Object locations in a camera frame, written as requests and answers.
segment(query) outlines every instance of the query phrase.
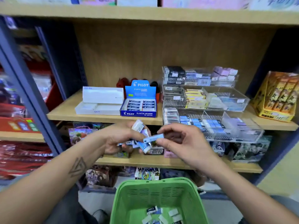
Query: pink box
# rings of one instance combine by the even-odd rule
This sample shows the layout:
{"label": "pink box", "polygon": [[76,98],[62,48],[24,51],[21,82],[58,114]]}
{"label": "pink box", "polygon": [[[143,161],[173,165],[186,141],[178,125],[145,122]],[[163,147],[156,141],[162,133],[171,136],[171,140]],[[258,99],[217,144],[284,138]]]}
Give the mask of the pink box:
{"label": "pink box", "polygon": [[79,0],[80,5],[116,5],[115,0]]}
{"label": "pink box", "polygon": [[164,157],[165,158],[177,158],[177,156],[173,152],[167,151],[166,148],[164,149]]}
{"label": "pink box", "polygon": [[161,0],[166,8],[240,10],[244,0]]}

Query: white box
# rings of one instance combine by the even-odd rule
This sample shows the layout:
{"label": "white box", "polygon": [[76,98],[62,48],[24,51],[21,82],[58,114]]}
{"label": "white box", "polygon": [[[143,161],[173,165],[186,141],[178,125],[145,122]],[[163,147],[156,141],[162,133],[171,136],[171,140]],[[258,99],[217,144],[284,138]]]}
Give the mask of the white box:
{"label": "white box", "polygon": [[120,116],[121,104],[94,104],[83,101],[75,108],[77,115],[109,115]]}
{"label": "white box", "polygon": [[83,86],[83,102],[96,104],[122,104],[123,88]]}
{"label": "white box", "polygon": [[117,0],[117,6],[158,7],[158,0]]}
{"label": "white box", "polygon": [[260,11],[299,11],[299,0],[245,0],[244,9]]}

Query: floor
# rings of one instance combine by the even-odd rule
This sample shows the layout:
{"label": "floor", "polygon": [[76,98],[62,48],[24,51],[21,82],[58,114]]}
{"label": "floor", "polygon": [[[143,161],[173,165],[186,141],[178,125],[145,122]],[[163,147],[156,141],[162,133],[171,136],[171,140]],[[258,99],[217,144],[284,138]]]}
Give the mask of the floor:
{"label": "floor", "polygon": [[[90,213],[103,209],[111,213],[114,194],[79,192],[79,202]],[[237,224],[242,214],[231,201],[203,200],[210,224]]]}

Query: yellow display box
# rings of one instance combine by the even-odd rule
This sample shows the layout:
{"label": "yellow display box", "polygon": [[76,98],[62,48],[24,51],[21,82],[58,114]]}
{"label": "yellow display box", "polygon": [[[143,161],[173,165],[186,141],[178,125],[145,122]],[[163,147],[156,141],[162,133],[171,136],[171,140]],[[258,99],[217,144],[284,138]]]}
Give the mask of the yellow display box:
{"label": "yellow display box", "polygon": [[253,106],[257,116],[259,117],[265,119],[277,120],[281,122],[290,122],[295,115],[296,104],[293,106],[293,108],[290,110],[289,113],[283,113],[283,112],[273,111],[264,108],[265,99],[266,99],[265,94],[267,91],[267,85],[268,85],[270,74],[271,72],[267,74],[261,87],[259,88],[257,94],[255,95],[255,98],[251,100],[251,105]]}

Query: green shopping basket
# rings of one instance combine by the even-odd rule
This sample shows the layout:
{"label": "green shopping basket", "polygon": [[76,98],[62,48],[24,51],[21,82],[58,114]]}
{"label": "green shopping basket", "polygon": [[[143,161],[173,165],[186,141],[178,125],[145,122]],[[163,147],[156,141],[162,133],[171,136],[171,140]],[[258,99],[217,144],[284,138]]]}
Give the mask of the green shopping basket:
{"label": "green shopping basket", "polygon": [[177,208],[184,224],[208,224],[208,219],[197,187],[188,178],[164,180],[128,180],[118,187],[110,218],[110,224],[142,224],[147,209],[163,208],[162,216],[173,223],[168,212]]}

